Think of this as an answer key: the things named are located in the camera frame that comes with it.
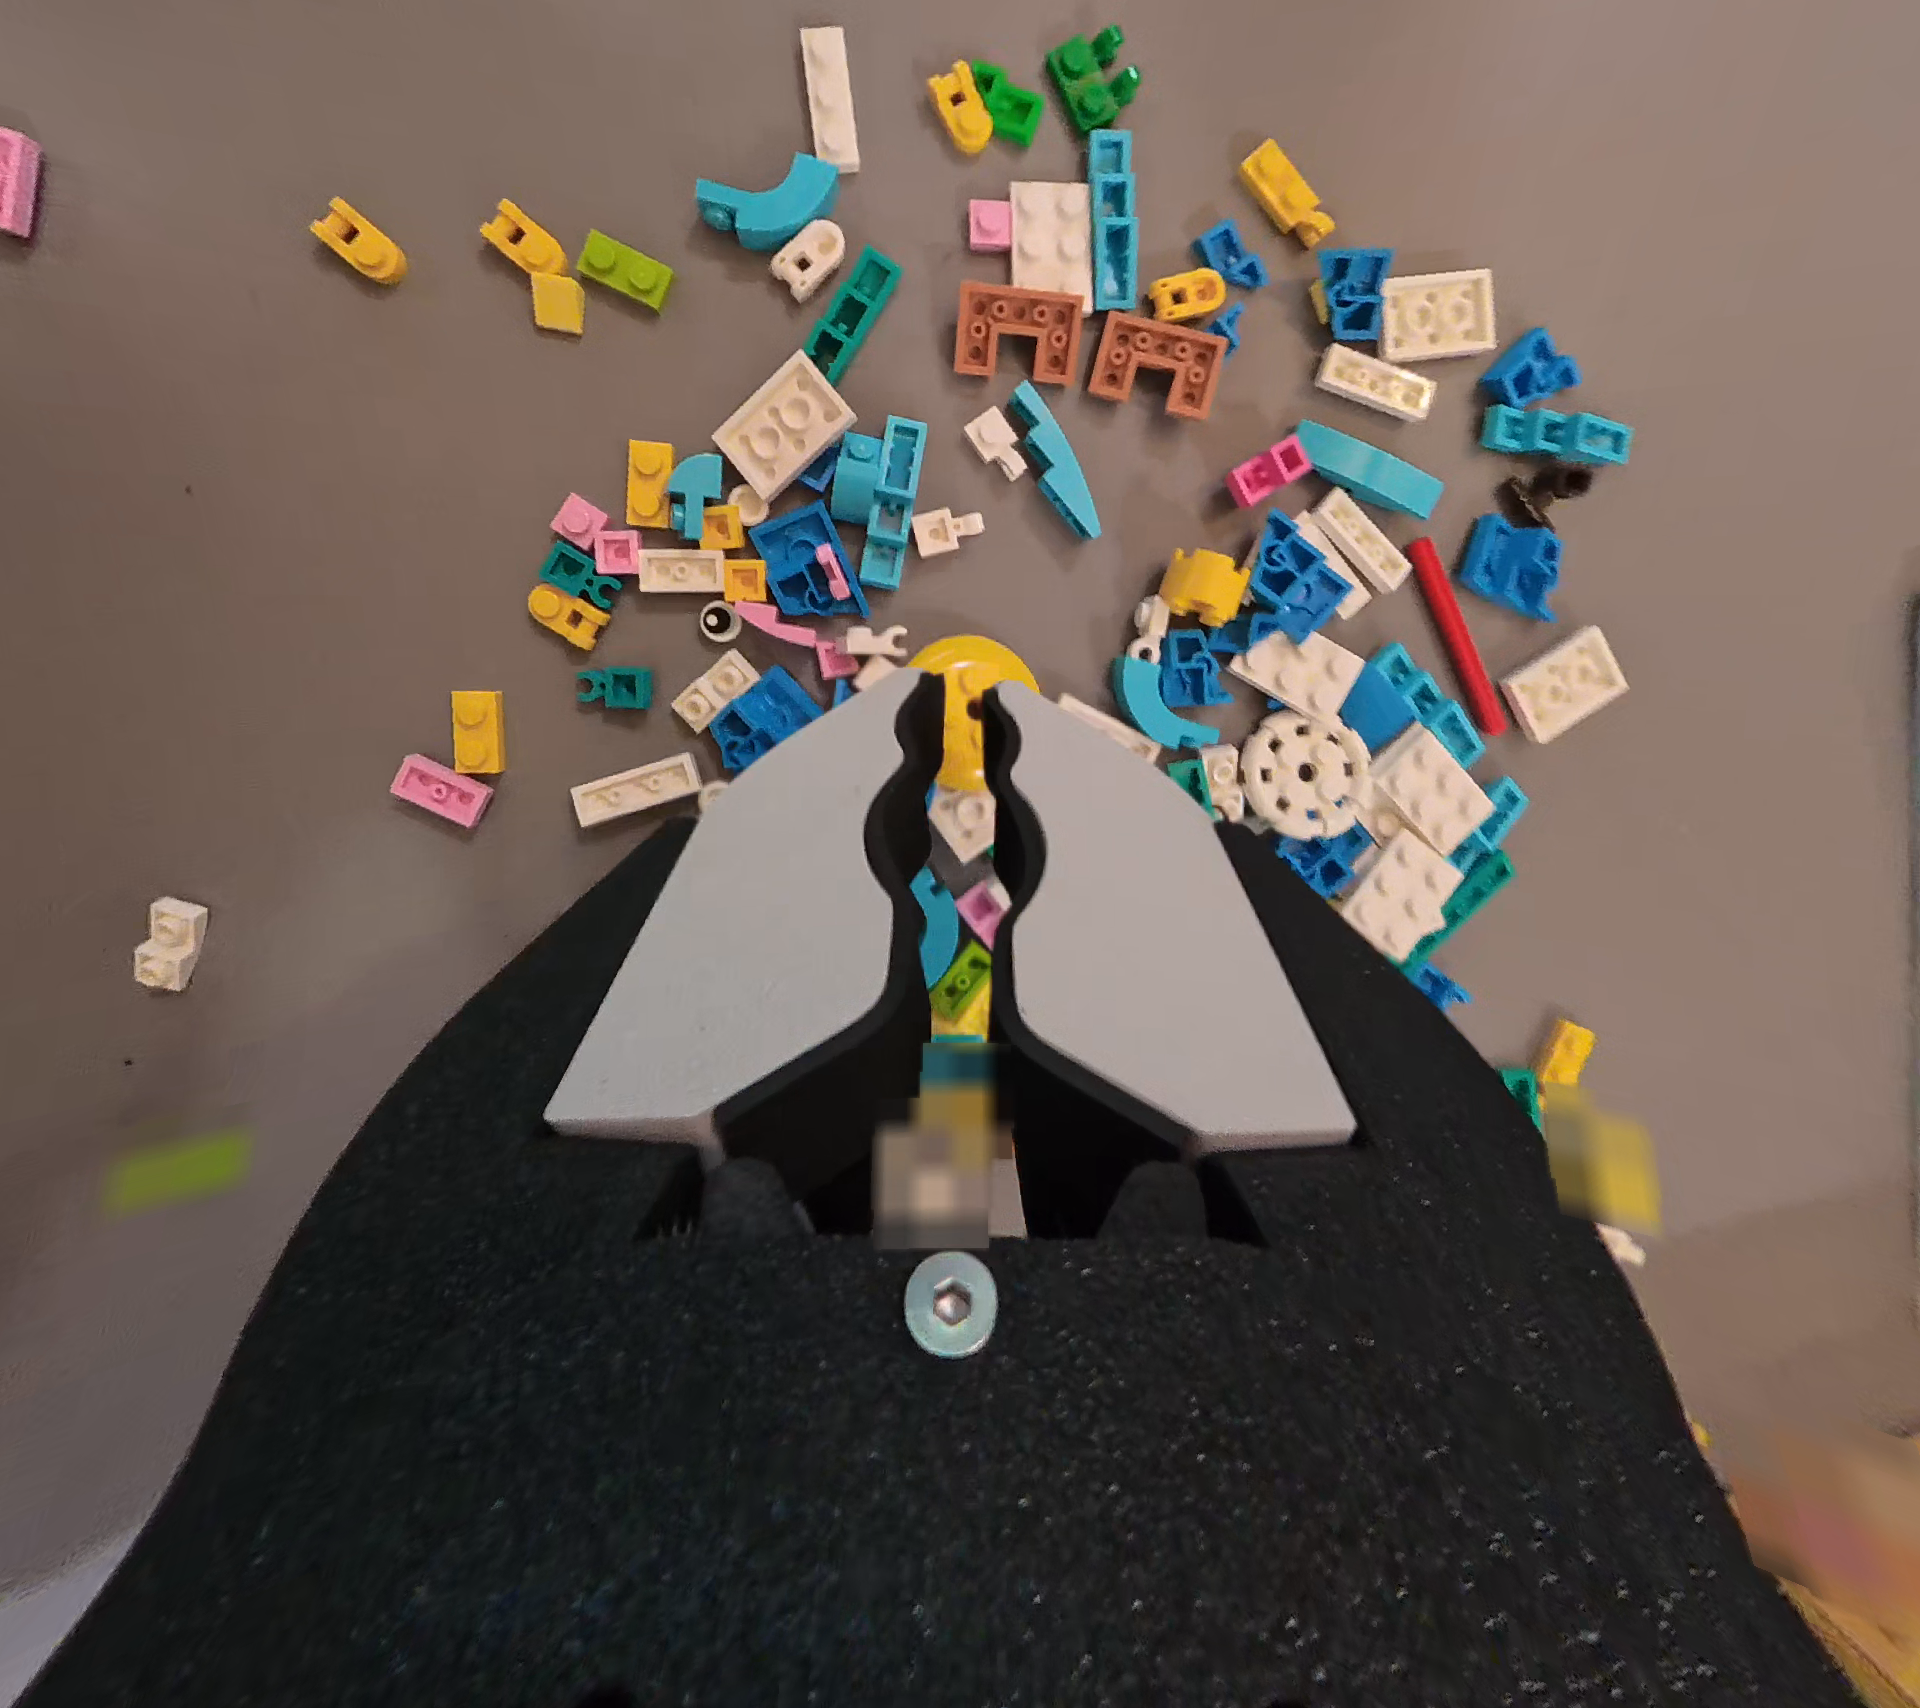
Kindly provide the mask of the white round lego gear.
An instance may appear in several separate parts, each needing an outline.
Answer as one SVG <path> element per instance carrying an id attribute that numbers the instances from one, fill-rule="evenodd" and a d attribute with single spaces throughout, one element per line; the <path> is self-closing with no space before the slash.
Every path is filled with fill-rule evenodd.
<path id="1" fill-rule="evenodd" d="M 1269 711 L 1238 750 L 1241 804 L 1280 839 L 1341 839 L 1371 803 L 1371 757 L 1354 728 Z"/>

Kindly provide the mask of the red lego axle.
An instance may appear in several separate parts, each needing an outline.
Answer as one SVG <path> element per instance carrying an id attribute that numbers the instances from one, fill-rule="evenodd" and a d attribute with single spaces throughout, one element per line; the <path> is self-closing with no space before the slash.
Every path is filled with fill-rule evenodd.
<path id="1" fill-rule="evenodd" d="M 1460 687 L 1460 706 L 1466 706 L 1473 728 L 1479 732 L 1509 732 L 1509 706 L 1501 706 L 1501 697 L 1487 682 L 1487 666 L 1479 655 L 1479 636 L 1473 636 L 1473 625 L 1460 614 L 1460 598 L 1457 598 L 1457 581 L 1453 581 L 1453 569 L 1439 560 L 1439 545 L 1434 539 L 1411 539 L 1403 560 L 1411 560 L 1411 579 L 1416 579 L 1416 586 L 1429 598 L 1429 619 L 1434 619 L 1434 631 L 1439 631 L 1439 646 L 1453 655 L 1453 673 L 1457 673 L 1457 687 Z"/>

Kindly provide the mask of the yellow round lego piece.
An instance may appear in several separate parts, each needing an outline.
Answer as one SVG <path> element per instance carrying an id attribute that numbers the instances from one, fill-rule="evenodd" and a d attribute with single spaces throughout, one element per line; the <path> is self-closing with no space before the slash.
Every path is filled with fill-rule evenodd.
<path id="1" fill-rule="evenodd" d="M 982 631 L 932 636 L 910 666 L 945 682 L 938 784 L 983 790 L 983 687 L 1019 682 L 1044 697 L 1035 673 L 1010 646 Z"/>

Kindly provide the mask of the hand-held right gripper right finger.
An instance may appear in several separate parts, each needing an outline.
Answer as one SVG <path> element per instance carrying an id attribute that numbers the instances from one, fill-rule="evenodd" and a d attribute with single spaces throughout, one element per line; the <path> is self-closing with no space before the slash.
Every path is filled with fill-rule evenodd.
<path id="1" fill-rule="evenodd" d="M 1141 1167 L 1350 1149 L 1354 1109 L 1217 816 L 1019 682 L 983 697 L 983 775 L 1023 1231 L 1094 1236 Z"/>

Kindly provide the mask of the white lego bracket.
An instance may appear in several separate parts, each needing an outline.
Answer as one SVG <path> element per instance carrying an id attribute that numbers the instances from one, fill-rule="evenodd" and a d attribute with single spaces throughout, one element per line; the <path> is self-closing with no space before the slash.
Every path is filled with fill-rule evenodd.
<path id="1" fill-rule="evenodd" d="M 134 945 L 143 990 L 183 990 L 208 945 L 208 905 L 183 897 L 156 897 L 144 905 L 144 942 Z"/>

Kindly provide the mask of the tan lego arch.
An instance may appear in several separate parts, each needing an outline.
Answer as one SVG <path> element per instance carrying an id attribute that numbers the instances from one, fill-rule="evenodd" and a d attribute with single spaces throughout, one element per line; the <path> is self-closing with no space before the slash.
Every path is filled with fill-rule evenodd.
<path id="1" fill-rule="evenodd" d="M 959 284 L 952 371 L 998 374 L 1001 344 L 1035 348 L 1035 384 L 1071 384 L 1079 363 L 1079 299 L 1033 284 Z"/>
<path id="2" fill-rule="evenodd" d="M 1172 419 L 1207 419 L 1217 384 L 1224 363 L 1224 334 L 1172 327 L 1172 318 L 1141 318 L 1141 315 L 1111 315 L 1088 393 L 1125 402 L 1139 393 L 1139 374 L 1163 374 L 1163 417 Z"/>

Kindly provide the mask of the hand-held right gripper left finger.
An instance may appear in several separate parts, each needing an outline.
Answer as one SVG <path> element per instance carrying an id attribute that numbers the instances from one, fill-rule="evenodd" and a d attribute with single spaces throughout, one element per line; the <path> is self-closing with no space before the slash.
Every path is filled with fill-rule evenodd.
<path id="1" fill-rule="evenodd" d="M 945 682 L 903 666 L 747 766 L 635 937 L 541 1122 L 765 1160 L 817 1196 L 921 1093 Z"/>

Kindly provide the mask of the pile of pastel lego pieces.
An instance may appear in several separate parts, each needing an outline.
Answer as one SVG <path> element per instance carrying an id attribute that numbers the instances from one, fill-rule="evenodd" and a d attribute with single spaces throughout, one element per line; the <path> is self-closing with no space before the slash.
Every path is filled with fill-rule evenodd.
<path id="1" fill-rule="evenodd" d="M 1001 281 L 1079 299 L 1079 363 L 1094 374 L 1111 315 L 1141 315 L 1241 344 L 1249 291 L 1269 264 L 1238 216 L 1193 240 L 1193 264 L 1139 281 L 1139 158 L 1122 106 L 1139 69 L 1114 69 L 1122 29 L 1045 52 L 1060 106 L 1079 128 L 1079 178 L 1019 178 L 967 207 L 967 245 L 1010 260 Z M 704 446 L 625 440 L 621 507 L 569 492 L 548 521 L 529 614 L 584 650 L 577 706 L 650 711 L 655 673 L 604 655 L 604 625 L 641 592 L 702 592 L 711 666 L 674 697 L 674 719 L 711 745 L 728 777 L 794 738 L 829 706 L 857 698 L 914 660 L 873 598 L 903 586 L 910 560 L 959 552 L 983 531 L 982 507 L 926 492 L 932 419 L 887 417 L 873 429 L 847 402 L 847 374 L 903 291 L 878 245 L 847 260 L 829 169 L 857 169 L 847 31 L 809 29 L 810 153 L 782 184 L 702 184 L 702 216 L 755 245 L 775 281 L 810 301 L 791 355 Z M 1581 356 L 1551 332 L 1509 332 L 1496 271 L 1397 272 L 1386 245 L 1341 245 L 1327 203 L 1279 139 L 1238 178 L 1259 216 L 1317 251 L 1303 281 L 1317 332 L 1317 393 L 1397 428 L 1429 428 L 1439 379 L 1429 363 L 1479 363 L 1479 446 L 1511 470 L 1627 463 L 1625 419 L 1566 409 Z M 1010 484 L 1033 484 L 1073 545 L 1104 539 L 1088 461 L 1052 399 L 1023 374 L 1001 402 L 966 419 L 966 446 Z M 1114 711 L 1073 697 L 1060 706 L 1176 777 L 1217 821 L 1249 821 L 1346 922 L 1354 922 L 1429 1000 L 1473 990 L 1439 970 L 1445 945 L 1515 877 L 1511 830 L 1531 814 L 1515 777 L 1485 775 L 1487 732 L 1473 728 L 1453 655 L 1429 619 L 1403 545 L 1383 516 L 1434 521 L 1445 484 L 1354 429 L 1300 419 L 1224 470 L 1224 496 L 1259 507 L 1241 552 L 1176 547 L 1114 650 Z M 1460 560 L 1445 567 L 1466 606 L 1551 619 L 1563 539 L 1485 507 Z M 1496 680 L 1509 724 L 1551 745 L 1625 697 L 1594 625 L 1551 646 L 1535 666 Z M 1238 784 L 1238 750 L 1269 711 L 1327 719 L 1360 732 L 1371 803 L 1341 839 L 1280 839 Z M 926 912 L 926 999 L 938 1035 L 983 1039 L 990 942 L 1010 918 L 990 790 L 932 784 L 932 858 L 914 872 Z"/>

